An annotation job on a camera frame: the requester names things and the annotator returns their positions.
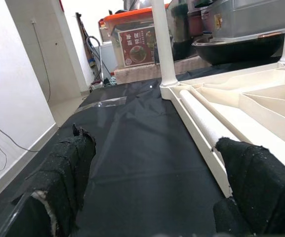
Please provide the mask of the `white cabinet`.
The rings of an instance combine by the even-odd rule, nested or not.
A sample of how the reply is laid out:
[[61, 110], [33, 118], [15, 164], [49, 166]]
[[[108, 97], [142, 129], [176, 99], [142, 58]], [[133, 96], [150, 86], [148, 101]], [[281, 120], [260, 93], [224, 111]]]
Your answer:
[[100, 45], [104, 78], [111, 78], [111, 73], [118, 67], [116, 56], [114, 53], [113, 45], [111, 42]]

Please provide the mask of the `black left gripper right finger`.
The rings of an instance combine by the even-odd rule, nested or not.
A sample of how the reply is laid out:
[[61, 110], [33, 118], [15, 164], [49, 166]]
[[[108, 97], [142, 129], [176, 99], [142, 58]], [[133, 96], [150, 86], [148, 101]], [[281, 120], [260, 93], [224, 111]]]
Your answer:
[[262, 146], [222, 137], [215, 147], [232, 189], [213, 207], [216, 231], [285, 235], [285, 166]]

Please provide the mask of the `clear plastic storage box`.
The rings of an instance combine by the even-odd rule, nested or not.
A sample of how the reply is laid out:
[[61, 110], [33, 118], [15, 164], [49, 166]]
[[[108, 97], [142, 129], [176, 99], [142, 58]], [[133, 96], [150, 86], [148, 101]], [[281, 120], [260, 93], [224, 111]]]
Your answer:
[[216, 0], [208, 7], [208, 31], [215, 39], [285, 31], [285, 0]]

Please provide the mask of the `white plastic children table top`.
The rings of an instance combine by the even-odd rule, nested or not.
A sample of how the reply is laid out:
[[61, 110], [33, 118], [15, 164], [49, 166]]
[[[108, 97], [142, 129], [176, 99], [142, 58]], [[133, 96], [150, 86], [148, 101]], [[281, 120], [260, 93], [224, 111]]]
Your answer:
[[189, 79], [162, 87], [173, 103], [224, 196], [232, 194], [224, 160], [211, 146], [181, 101], [188, 90], [238, 139], [263, 146], [285, 165], [285, 65], [274, 63]]

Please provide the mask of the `black tablecloth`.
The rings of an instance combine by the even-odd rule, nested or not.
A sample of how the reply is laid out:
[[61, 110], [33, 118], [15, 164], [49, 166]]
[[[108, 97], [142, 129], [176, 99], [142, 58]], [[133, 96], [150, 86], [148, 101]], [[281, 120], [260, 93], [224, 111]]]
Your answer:
[[0, 227], [24, 179], [78, 125], [94, 136], [96, 155], [71, 237], [216, 234], [213, 207], [224, 195], [173, 104], [161, 98], [159, 79], [99, 89], [84, 103], [124, 96], [124, 105], [92, 107], [67, 119], [0, 194]]

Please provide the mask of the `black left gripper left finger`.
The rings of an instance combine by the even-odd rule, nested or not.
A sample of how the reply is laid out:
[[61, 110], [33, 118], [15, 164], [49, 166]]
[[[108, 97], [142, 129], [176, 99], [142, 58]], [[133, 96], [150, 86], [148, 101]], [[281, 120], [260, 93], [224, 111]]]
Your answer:
[[82, 210], [96, 142], [82, 127], [56, 143], [15, 193], [7, 237], [70, 237]]

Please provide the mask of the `beige cloth covered bench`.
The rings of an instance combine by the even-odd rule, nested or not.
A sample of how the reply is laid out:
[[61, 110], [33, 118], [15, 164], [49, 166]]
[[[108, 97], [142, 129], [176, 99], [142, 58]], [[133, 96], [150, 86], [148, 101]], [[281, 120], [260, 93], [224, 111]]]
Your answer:
[[[211, 64], [195, 56], [174, 62], [174, 70], [177, 75], [195, 69], [210, 67]], [[131, 83], [142, 80], [156, 79], [161, 77], [161, 69], [158, 64], [148, 64], [130, 68], [116, 69], [114, 71], [117, 84]]]

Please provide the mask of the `clear tape strip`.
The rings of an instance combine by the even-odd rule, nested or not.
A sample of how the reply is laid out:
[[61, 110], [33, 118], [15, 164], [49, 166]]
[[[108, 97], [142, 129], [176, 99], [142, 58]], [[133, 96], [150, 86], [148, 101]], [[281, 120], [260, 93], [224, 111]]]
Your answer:
[[89, 109], [92, 107], [113, 107], [113, 106], [119, 106], [119, 105], [124, 105], [126, 103], [127, 97], [119, 97], [119, 98], [113, 98], [113, 99], [108, 99], [104, 101], [99, 101], [99, 102], [94, 102], [90, 103], [88, 105], [84, 105], [79, 107], [80, 110], [85, 110]]

